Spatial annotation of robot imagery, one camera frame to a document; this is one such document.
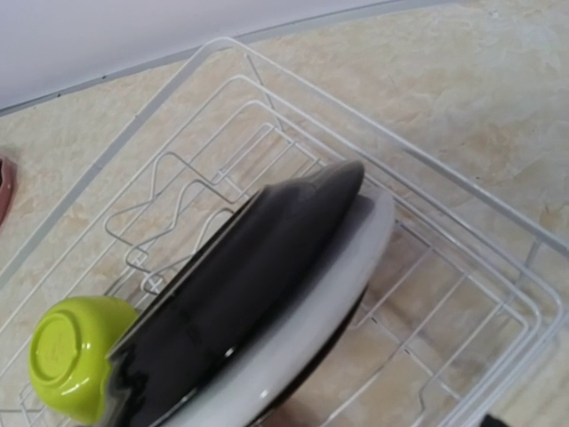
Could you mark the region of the white red teal plate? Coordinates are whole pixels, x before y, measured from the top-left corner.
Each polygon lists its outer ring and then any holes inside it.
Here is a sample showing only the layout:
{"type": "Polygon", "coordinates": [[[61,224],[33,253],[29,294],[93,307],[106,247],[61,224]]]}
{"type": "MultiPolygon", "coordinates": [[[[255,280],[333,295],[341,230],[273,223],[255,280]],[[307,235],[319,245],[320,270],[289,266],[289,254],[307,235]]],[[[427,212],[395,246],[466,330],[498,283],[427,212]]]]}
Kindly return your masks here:
{"type": "Polygon", "coordinates": [[[247,426],[272,407],[352,316],[387,247],[394,216],[386,190],[358,194],[304,288],[165,425],[247,426]]]}

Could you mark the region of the black rimmed plate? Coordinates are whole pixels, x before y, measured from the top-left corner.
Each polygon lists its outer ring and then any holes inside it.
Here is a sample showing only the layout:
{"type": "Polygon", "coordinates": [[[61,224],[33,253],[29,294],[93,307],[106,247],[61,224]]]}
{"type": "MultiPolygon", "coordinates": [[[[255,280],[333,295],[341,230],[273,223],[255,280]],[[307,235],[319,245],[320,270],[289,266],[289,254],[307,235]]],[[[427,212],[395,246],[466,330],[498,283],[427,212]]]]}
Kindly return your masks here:
{"type": "Polygon", "coordinates": [[[102,426],[161,423],[221,371],[328,247],[362,186],[342,161],[259,189],[109,353],[102,426]]]}

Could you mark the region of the pink polka dot plate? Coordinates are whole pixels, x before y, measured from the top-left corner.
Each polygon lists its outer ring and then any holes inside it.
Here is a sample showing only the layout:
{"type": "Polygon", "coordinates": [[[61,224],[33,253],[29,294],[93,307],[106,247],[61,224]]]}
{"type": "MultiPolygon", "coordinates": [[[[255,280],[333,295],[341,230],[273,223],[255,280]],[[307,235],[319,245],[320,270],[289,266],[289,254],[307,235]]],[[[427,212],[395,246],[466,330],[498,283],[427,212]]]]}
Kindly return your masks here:
{"type": "Polygon", "coordinates": [[[0,222],[4,223],[9,213],[16,189],[17,166],[6,156],[1,156],[1,194],[0,194],[0,222]]]}

